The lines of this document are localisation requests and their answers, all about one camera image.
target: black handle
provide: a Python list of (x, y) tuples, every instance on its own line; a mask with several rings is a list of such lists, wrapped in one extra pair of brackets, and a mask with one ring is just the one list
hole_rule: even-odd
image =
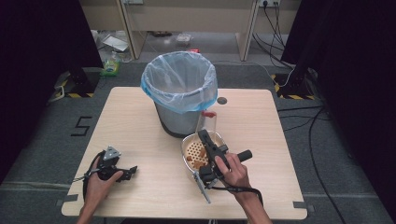
[(248, 149), (241, 153), (238, 153), (237, 156), (238, 156), (239, 160), (242, 162), (242, 161), (247, 161), (248, 159), (252, 158), (253, 154), (251, 154), (251, 151)]

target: blue plastic bag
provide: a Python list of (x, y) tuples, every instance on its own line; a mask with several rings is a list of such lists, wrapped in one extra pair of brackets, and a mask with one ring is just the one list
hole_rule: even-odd
[(155, 103), (178, 114), (205, 110), (218, 97), (215, 66), (188, 51), (155, 58), (143, 72), (141, 88)]

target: black tape marking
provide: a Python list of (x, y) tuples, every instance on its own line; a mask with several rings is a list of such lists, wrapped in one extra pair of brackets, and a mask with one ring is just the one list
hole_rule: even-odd
[(73, 136), (73, 137), (75, 137), (75, 136), (86, 136), (88, 130), (90, 129), (90, 126), (82, 126), (82, 125), (80, 126), (79, 123), (81, 122), (82, 119), (91, 119), (91, 118), (92, 117), (79, 117), (75, 128), (85, 129), (85, 132), (84, 133), (72, 133), (72, 134), (70, 134), (70, 136)]

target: trash bag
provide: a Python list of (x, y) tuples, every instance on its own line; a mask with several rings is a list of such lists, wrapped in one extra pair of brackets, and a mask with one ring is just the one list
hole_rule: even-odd
[(188, 51), (155, 58), (143, 72), (141, 88), (156, 104), (178, 114), (205, 110), (218, 97), (215, 66)]

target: gray carpet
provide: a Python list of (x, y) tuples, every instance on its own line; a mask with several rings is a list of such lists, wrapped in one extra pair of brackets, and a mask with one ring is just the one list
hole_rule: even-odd
[[(319, 108), (284, 110), (322, 105), (322, 101), (286, 100), (276, 96), (272, 80), (258, 65), (214, 63), (219, 88), (270, 90), (279, 110), (282, 127), (309, 207), (303, 221), (275, 223), (341, 223), (334, 205), (316, 175), (309, 146), (309, 129)], [(139, 86), (145, 63), (123, 63), (116, 77), (99, 81), (92, 98), (63, 98), (46, 108), (31, 143), (25, 148), (0, 187), (0, 223), (74, 223), (61, 213), (62, 199), (75, 177), (106, 98), (113, 87)], [(270, 74), (289, 72), (273, 66)], [(346, 223), (392, 223), (359, 165), (346, 147), (325, 110), (312, 127), (312, 155), (319, 176)], [(122, 219), (108, 218), (119, 224)], [(103, 223), (95, 218), (92, 223)]]

